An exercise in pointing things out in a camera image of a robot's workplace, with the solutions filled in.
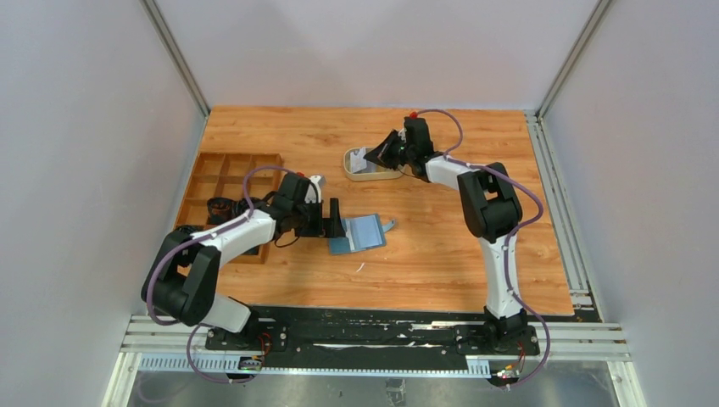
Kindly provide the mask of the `blue card holder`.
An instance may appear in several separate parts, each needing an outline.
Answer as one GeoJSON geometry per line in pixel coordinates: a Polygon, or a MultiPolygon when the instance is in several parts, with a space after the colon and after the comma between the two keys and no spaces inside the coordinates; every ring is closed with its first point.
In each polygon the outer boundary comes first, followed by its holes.
{"type": "Polygon", "coordinates": [[[387,245],[386,234],[396,226],[395,219],[382,223],[379,214],[342,218],[345,234],[328,241],[331,255],[353,254],[387,245]]]}

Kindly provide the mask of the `aluminium frame rail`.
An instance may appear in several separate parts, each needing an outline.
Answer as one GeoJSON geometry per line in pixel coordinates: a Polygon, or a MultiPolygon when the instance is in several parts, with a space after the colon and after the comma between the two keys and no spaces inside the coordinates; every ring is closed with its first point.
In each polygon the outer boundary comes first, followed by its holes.
{"type": "Polygon", "coordinates": [[[602,322],[604,316],[594,295],[591,276],[572,221],[571,208],[555,152],[538,114],[530,109],[525,110],[523,114],[543,183],[548,211],[553,221],[572,306],[577,315],[588,315],[602,322]]]}

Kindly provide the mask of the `beige oval tray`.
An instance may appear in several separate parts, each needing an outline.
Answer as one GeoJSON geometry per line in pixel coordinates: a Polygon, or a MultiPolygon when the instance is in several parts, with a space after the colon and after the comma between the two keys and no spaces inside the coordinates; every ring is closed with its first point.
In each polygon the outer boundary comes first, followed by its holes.
{"type": "Polygon", "coordinates": [[[350,148],[344,153],[343,171],[350,181],[384,181],[398,179],[404,175],[399,170],[388,170],[365,159],[365,155],[370,151],[370,147],[361,147],[350,148]]]}

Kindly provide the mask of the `brown compartment organizer tray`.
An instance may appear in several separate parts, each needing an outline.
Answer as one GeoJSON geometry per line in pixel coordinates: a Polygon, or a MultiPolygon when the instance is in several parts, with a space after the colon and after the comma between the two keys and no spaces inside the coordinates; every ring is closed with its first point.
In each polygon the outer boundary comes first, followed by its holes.
{"type": "Polygon", "coordinates": [[[279,187],[283,173],[279,153],[200,153],[178,210],[174,227],[204,231],[239,216],[231,207],[244,199],[265,198],[279,187]]]}

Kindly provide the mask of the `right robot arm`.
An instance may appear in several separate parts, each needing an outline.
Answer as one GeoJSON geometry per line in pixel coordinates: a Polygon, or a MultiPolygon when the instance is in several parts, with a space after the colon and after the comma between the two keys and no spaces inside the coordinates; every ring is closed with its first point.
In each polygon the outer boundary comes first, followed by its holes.
{"type": "Polygon", "coordinates": [[[527,312],[515,291],[516,228],[523,212],[505,166],[470,164],[437,151],[426,120],[418,116],[405,117],[404,127],[391,131],[364,159],[388,170],[408,166],[424,182],[459,192],[465,224],[480,243],[487,275],[484,342],[496,354],[510,351],[527,328],[527,312]]]}

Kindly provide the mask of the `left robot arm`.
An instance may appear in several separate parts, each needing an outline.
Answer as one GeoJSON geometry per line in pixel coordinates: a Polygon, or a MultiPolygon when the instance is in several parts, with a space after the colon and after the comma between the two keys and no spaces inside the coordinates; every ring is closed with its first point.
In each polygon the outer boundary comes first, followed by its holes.
{"type": "Polygon", "coordinates": [[[339,200],[323,197],[322,180],[290,171],[267,197],[241,201],[237,217],[205,231],[167,234],[141,290],[153,321],[220,328],[236,348],[253,348],[260,331],[252,322],[253,311],[218,293],[220,269],[289,232],[295,237],[343,237],[339,200]]]}

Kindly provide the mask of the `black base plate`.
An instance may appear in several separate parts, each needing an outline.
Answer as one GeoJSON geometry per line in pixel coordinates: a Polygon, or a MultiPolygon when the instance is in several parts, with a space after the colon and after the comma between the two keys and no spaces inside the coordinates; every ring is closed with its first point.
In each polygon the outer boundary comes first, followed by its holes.
{"type": "Polygon", "coordinates": [[[255,306],[241,333],[212,328],[205,349],[258,352],[268,367],[439,370],[467,356],[538,356],[526,315],[495,323],[478,313],[255,306]]]}

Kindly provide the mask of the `white credit card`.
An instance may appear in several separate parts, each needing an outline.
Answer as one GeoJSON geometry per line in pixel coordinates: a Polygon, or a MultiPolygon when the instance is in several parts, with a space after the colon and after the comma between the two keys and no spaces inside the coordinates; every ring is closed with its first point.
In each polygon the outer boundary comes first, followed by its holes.
{"type": "Polygon", "coordinates": [[[352,174],[366,172],[368,162],[365,159],[366,148],[356,148],[349,152],[349,170],[352,174]]]}

